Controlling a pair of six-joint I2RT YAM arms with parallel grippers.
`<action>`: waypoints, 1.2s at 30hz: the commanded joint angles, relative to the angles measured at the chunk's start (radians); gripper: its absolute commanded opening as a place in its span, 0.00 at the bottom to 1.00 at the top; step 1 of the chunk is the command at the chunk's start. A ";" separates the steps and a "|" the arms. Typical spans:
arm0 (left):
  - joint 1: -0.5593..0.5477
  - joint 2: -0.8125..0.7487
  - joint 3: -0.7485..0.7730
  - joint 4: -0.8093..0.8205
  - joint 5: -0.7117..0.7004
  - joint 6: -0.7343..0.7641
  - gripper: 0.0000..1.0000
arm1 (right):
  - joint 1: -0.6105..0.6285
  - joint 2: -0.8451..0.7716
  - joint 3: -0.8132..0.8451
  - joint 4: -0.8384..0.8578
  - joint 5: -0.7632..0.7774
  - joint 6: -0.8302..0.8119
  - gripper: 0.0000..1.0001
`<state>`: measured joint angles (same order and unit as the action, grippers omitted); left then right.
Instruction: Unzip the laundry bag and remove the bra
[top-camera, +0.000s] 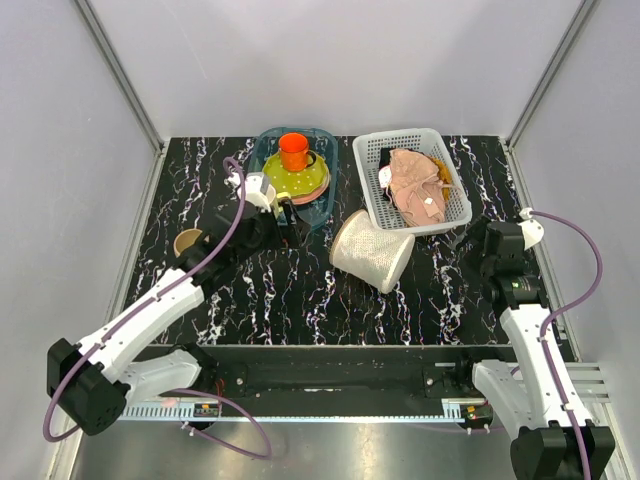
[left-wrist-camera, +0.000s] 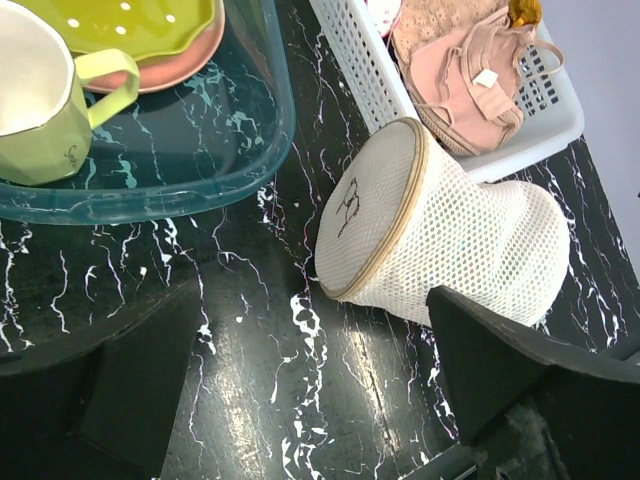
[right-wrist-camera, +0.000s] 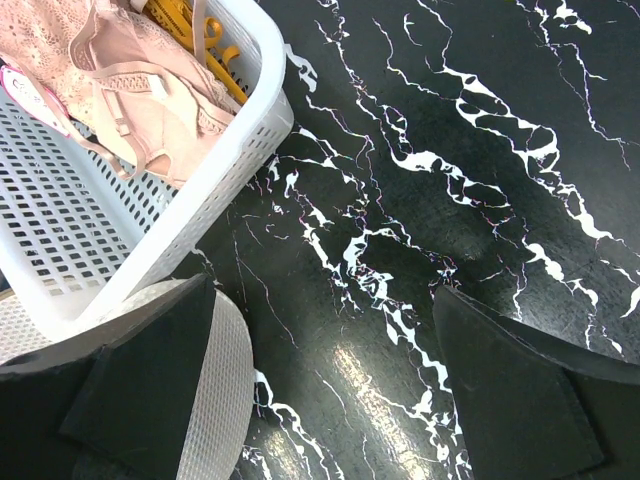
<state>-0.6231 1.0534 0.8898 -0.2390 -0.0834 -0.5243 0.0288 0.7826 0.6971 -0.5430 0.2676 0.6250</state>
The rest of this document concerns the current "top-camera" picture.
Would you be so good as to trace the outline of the white mesh laundry bag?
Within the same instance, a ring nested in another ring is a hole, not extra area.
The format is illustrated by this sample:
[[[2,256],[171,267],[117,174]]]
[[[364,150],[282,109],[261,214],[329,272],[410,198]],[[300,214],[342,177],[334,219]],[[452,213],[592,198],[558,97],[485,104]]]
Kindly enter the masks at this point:
[[[414,244],[413,234],[379,229],[365,210],[358,210],[336,234],[329,262],[388,294],[406,269]]]

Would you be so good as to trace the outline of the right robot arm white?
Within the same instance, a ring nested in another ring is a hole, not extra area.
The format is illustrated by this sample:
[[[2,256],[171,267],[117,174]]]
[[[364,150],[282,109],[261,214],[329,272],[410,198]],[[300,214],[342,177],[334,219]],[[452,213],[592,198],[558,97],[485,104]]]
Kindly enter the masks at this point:
[[[456,241],[483,284],[518,369],[497,359],[468,362],[454,371],[454,384],[463,395],[481,393],[498,415],[511,439],[517,478],[598,479],[614,453],[614,435],[594,422],[574,387],[554,335],[557,314],[525,259],[544,228],[531,210],[522,216],[517,223],[481,216]]]

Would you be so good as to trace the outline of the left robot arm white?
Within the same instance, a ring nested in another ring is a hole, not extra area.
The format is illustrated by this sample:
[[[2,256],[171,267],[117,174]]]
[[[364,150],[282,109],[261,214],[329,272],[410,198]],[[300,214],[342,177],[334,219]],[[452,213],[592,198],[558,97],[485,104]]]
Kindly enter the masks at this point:
[[[264,250],[301,247],[312,230],[289,199],[279,213],[245,202],[236,212],[219,212],[206,229],[183,231],[177,255],[150,290],[117,318],[76,343],[65,338],[47,352],[46,391],[51,398],[43,433],[49,441],[55,409],[93,436],[111,426],[133,403],[188,389],[196,396],[217,385],[217,361],[193,343],[177,345],[161,357],[138,355],[164,330],[228,281],[238,265]]]

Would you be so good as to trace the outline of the cream mug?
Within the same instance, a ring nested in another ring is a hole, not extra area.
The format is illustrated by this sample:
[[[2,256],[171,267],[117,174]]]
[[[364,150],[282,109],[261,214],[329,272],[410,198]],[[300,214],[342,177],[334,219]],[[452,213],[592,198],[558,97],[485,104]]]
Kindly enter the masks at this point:
[[[279,204],[277,192],[272,185],[259,187],[256,192],[251,194],[250,202],[261,213],[270,213],[275,218],[278,218],[284,212],[284,208]]]

